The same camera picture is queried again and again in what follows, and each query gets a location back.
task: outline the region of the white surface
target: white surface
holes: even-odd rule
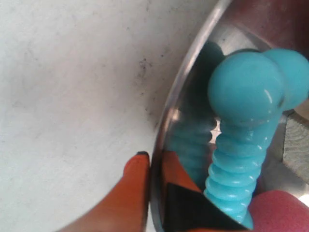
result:
[[[59,229],[152,151],[214,2],[0,0],[1,232]]]

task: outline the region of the metal bowl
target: metal bowl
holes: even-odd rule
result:
[[[231,0],[219,0],[192,43],[166,101],[157,135],[151,167],[151,211],[156,231],[164,231],[160,216],[161,160],[164,150],[177,152],[184,169],[203,190],[207,166],[220,119],[209,106],[207,83],[212,70],[224,57],[239,50],[264,51],[272,47],[259,36],[239,27],[227,14]],[[300,198],[309,194],[309,186],[283,163],[285,112],[267,151],[256,194],[280,189]],[[192,170],[189,160],[201,165]]]

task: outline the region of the blue plastic toy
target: blue plastic toy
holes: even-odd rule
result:
[[[205,196],[247,228],[248,205],[282,112],[309,95],[309,63],[295,51],[242,52],[213,72],[208,97],[221,119]]]

